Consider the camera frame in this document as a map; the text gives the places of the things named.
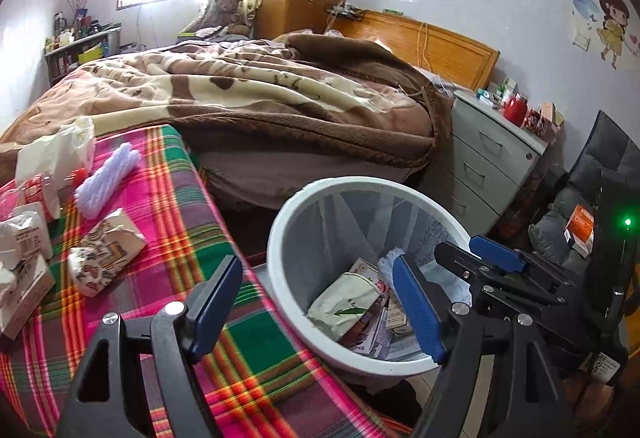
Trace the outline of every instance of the brown blanket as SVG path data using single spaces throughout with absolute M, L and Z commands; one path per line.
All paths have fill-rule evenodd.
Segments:
M 419 168 L 447 135 L 449 109 L 426 77 L 368 40 L 185 42 L 85 64 L 20 115 L 0 144 L 19 147 L 87 115 L 98 136 L 169 123 L 196 150 L 232 144 L 236 133 L 257 145 Z M 7 147 L 2 183 L 15 166 Z

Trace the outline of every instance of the trash can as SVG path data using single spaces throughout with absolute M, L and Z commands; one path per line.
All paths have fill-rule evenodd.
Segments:
M 469 236 L 462 225 L 409 187 L 361 176 L 318 180 L 287 201 L 271 227 L 267 269 L 273 300 L 305 344 L 335 368 L 380 380 L 424 373 L 436 367 L 428 355 L 404 362 L 359 355 L 332 341 L 305 314 L 357 258 L 376 263 L 399 247 L 418 264 L 426 263 L 433 261 L 435 246 L 443 241 L 468 251 Z M 449 277 L 460 281 L 434 267 L 438 283 Z

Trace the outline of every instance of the bedspread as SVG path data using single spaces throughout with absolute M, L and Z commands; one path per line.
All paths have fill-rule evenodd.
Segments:
M 104 313 L 153 315 L 185 299 L 226 255 L 240 255 L 175 129 L 148 127 L 100 140 L 96 166 L 124 141 L 141 151 L 143 162 L 101 215 L 123 207 L 148 239 L 146 248 L 98 296 L 82 296 L 66 257 L 95 221 L 81 219 L 70 204 L 50 229 L 56 286 L 0 354 L 0 389 L 40 434 L 55 433 L 73 374 Z M 170 436 L 153 358 L 143 357 L 142 368 L 156 433 Z M 195 370 L 225 436 L 386 436 L 380 420 L 295 337 L 246 264 L 218 344 Z
M 186 42 L 89 62 L 36 100 L 0 144 L 24 145 L 91 116 L 98 136 L 170 124 L 195 151 L 240 150 L 247 139 L 243 149 L 267 141 L 419 169 L 449 115 L 426 77 L 374 42 L 292 34 L 286 43 Z M 0 168 L 11 166 L 0 150 Z

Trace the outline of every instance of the cabinet handle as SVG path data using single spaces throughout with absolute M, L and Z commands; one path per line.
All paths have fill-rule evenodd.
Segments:
M 449 196 L 449 198 L 453 199 L 458 205 L 460 205 L 460 207 L 462 207 L 462 210 L 466 210 L 466 205 L 463 205 L 462 203 L 460 203 L 456 198 L 454 198 L 453 196 Z
M 502 144 L 500 142 L 497 142 L 496 140 L 494 140 L 493 138 L 491 138 L 486 132 L 484 132 L 482 129 L 480 129 L 478 131 L 482 136 L 484 136 L 485 138 L 487 138 L 487 140 L 491 140 L 493 143 L 495 143 L 500 149 L 502 149 Z
M 480 176 L 482 178 L 482 181 L 484 182 L 486 176 L 484 174 L 479 173 L 478 171 L 476 171 L 471 165 L 469 165 L 467 162 L 465 162 L 465 169 L 471 169 L 473 172 L 475 172 L 478 176 Z

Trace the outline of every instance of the red jar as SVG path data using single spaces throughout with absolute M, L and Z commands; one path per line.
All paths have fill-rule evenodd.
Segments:
M 504 112 L 502 114 L 511 123 L 520 127 L 524 122 L 525 116 L 527 116 L 527 109 L 527 97 L 518 93 L 504 104 Z

